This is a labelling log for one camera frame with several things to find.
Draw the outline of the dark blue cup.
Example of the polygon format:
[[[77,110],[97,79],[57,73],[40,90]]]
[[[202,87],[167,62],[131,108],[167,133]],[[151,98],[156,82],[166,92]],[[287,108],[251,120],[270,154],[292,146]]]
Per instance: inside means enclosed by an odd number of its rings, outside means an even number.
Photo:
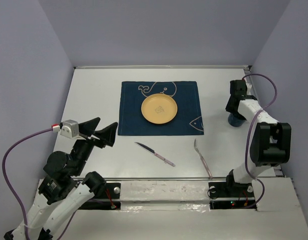
[[[241,118],[241,117],[236,117],[234,114],[230,113],[228,116],[228,123],[235,128],[238,128],[240,126],[242,126],[245,122],[246,119]]]

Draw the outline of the dark blue cloth placemat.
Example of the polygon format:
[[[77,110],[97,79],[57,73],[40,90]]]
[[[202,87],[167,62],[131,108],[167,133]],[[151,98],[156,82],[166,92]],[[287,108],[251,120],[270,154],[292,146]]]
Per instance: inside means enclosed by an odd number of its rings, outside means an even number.
[[[147,121],[141,113],[145,98],[165,94],[177,103],[175,118],[165,124]],[[124,81],[121,86],[118,135],[198,136],[204,134],[197,82]]]

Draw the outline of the yellow plate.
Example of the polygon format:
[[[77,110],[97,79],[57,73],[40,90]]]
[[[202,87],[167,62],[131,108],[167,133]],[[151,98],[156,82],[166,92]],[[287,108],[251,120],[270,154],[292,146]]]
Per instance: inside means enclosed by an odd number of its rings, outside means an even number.
[[[165,94],[156,93],[145,98],[141,105],[142,116],[150,123],[162,125],[172,121],[178,112],[176,101]]]

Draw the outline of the knife with pink handle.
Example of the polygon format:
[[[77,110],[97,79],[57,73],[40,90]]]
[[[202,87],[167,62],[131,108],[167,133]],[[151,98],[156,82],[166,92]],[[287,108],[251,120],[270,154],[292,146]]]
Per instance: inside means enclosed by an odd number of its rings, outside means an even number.
[[[140,146],[141,148],[143,148],[144,150],[150,152],[152,155],[156,156],[157,158],[161,159],[162,161],[164,161],[166,164],[172,166],[172,167],[176,167],[176,165],[171,162],[170,160],[166,159],[165,157],[161,156],[160,154],[158,154],[155,150],[153,150],[152,148],[140,143],[140,142],[135,142],[136,145]]]

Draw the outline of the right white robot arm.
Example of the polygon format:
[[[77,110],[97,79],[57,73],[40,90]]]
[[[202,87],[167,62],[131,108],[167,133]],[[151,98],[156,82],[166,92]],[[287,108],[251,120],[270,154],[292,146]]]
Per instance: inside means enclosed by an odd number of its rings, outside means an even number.
[[[240,127],[248,122],[244,162],[226,177],[224,190],[235,196],[255,177],[271,167],[285,164],[290,158],[291,125],[279,122],[261,107],[249,93],[250,84],[243,79],[230,82],[230,97],[225,110],[228,123]]]

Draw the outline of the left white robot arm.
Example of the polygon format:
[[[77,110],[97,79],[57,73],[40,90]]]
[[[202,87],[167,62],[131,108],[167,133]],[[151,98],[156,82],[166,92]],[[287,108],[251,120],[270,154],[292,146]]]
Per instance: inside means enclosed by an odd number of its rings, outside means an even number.
[[[118,123],[114,122],[102,130],[97,130],[100,120],[99,117],[82,123],[66,120],[25,138],[28,140],[44,133],[54,132],[75,140],[70,153],[55,151],[49,155],[43,167],[46,176],[40,183],[29,210],[25,210],[6,171],[7,156],[13,148],[24,142],[24,139],[19,140],[7,150],[2,162],[3,176],[21,207],[23,221],[17,228],[6,232],[4,239],[51,240],[59,227],[65,221],[70,222],[75,212],[84,203],[96,202],[101,196],[108,198],[111,209],[116,209],[111,196],[114,189],[107,187],[106,180],[96,171],[87,173],[82,181],[74,179],[82,173],[93,148],[112,147],[115,143]]]

